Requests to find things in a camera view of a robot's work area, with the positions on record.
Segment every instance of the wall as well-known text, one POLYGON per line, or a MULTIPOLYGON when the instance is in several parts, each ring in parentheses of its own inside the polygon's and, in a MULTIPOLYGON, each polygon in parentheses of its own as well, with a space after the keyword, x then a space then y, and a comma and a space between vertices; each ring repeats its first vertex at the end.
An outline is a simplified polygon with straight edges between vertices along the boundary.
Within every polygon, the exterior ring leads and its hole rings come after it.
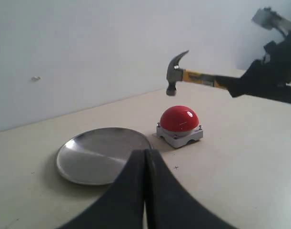
POLYGON ((251 23, 264 6, 291 16, 291 0, 0 0, 0 130, 166 87, 186 49, 182 67, 246 68, 280 39, 251 23))

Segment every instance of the metal plate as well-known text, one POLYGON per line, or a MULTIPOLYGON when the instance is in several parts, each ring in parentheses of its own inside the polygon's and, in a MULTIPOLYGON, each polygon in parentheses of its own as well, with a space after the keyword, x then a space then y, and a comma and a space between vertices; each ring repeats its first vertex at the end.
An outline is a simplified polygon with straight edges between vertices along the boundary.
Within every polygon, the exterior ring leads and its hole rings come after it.
POLYGON ((147 138, 126 128, 102 128, 80 134, 56 155, 56 167, 65 179, 83 185, 112 183, 134 149, 149 149, 147 138))

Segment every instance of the white table surface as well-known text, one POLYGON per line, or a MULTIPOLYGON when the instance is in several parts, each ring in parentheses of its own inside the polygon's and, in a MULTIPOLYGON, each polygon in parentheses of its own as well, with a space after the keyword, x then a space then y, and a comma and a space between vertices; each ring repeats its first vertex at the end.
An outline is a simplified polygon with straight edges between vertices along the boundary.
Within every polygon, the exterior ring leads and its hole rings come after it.
POLYGON ((0 229, 55 228, 100 197, 106 187, 60 178, 54 156, 75 135, 108 126, 145 134, 180 183, 232 225, 291 229, 291 105, 189 83, 177 89, 176 97, 163 89, 1 132, 0 229), (173 105, 198 114, 201 141, 174 150, 153 136, 173 105))

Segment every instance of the hammer head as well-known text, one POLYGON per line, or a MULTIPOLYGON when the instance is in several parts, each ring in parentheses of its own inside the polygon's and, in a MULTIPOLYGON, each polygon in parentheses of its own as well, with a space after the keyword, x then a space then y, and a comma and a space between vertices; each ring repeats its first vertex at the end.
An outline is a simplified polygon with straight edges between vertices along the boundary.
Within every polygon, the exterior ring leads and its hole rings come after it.
POLYGON ((169 63, 168 71, 166 74, 166 79, 169 82, 166 94, 169 96, 176 95, 176 82, 182 81, 182 75, 184 71, 184 69, 179 68, 179 61, 188 52, 189 50, 180 53, 179 55, 175 56, 169 63))

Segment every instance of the red button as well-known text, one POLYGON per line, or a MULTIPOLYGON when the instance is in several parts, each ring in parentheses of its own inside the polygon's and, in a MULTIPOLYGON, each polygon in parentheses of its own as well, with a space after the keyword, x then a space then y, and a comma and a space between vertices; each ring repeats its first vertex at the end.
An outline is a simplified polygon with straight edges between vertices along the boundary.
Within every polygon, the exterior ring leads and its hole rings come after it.
POLYGON ((161 116, 160 125, 168 131, 184 132, 197 127, 199 120, 195 112, 186 106, 173 106, 161 116))

